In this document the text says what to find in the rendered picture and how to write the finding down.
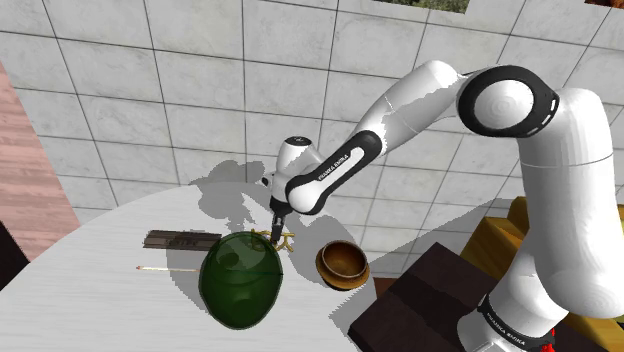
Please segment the golden branch-shaped figure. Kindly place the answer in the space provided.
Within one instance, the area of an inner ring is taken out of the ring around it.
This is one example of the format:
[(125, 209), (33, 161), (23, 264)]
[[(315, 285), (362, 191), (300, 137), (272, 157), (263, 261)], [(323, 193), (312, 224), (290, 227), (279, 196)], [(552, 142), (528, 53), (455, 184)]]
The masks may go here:
[(268, 230), (251, 229), (251, 232), (264, 237), (277, 252), (281, 250), (294, 251), (291, 243), (291, 240), (295, 237), (294, 233), (282, 233), (277, 240), (272, 240), (271, 232)]

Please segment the brown wooden bowl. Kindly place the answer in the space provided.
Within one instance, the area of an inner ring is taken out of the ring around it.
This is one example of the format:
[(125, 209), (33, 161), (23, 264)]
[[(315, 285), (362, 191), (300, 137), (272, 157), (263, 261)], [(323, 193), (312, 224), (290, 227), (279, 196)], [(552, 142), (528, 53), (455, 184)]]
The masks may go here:
[(332, 289), (350, 291), (366, 283), (370, 267), (365, 253), (354, 243), (335, 240), (323, 246), (315, 258), (322, 280)]

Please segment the dark green glass bowl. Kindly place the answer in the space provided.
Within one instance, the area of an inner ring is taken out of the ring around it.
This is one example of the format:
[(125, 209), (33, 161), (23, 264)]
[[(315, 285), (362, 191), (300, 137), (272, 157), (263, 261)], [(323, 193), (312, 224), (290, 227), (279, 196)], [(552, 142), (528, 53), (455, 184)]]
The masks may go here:
[(211, 247), (200, 268), (198, 290), (216, 321), (243, 330), (257, 325), (273, 308), (282, 281), (282, 263), (273, 244), (260, 233), (242, 231)]

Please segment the dark brown flat bar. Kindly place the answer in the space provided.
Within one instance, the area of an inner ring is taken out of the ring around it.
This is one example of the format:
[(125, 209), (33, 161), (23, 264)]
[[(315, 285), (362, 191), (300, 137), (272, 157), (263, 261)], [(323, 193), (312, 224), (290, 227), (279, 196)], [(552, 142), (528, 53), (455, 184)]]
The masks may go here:
[(147, 249), (209, 251), (221, 234), (197, 231), (150, 230), (143, 241)]

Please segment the thin white pencil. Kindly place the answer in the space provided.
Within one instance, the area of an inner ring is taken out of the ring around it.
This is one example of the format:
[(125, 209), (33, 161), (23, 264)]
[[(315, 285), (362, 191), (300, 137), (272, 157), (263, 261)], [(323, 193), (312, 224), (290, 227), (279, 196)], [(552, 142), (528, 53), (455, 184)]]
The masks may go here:
[(166, 267), (147, 267), (137, 266), (137, 270), (143, 271), (163, 271), (163, 272), (200, 272), (200, 269), (187, 269), (187, 268), (166, 268)]

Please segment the dark brown robot stand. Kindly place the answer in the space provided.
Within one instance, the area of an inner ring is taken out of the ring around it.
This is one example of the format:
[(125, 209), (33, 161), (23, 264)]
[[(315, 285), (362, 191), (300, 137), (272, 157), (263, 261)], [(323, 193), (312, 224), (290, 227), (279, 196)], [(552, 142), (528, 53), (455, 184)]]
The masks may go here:
[(517, 244), (474, 257), (432, 245), (350, 325), (362, 352), (465, 352), (458, 320), (473, 311), (498, 279), (486, 261), (506, 269)]

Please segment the white round table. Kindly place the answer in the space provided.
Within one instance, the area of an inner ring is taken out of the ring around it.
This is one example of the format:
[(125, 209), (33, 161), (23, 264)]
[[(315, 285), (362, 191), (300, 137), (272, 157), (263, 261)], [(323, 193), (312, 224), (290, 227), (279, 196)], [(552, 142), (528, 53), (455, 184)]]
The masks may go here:
[(274, 307), (257, 325), (233, 330), (206, 310), (198, 251), (147, 249), (150, 230), (227, 234), (267, 229), (266, 188), (241, 182), (178, 187), (120, 206), (68, 234), (0, 290), (0, 352), (360, 352), (351, 323), (376, 298), (372, 282), (336, 291), (320, 279), (318, 250), (347, 237), (331, 217), (302, 220), (282, 251)]

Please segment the yellow wooden furniture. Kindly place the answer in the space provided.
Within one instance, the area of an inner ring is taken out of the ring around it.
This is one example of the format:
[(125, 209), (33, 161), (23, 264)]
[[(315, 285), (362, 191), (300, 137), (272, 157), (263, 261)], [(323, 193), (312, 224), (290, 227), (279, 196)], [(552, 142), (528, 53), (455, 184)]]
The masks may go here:
[[(500, 280), (508, 270), (527, 231), (526, 198), (516, 197), (505, 218), (485, 216), (460, 256)], [(624, 328), (614, 319), (568, 314), (556, 327), (557, 352), (624, 352)]]

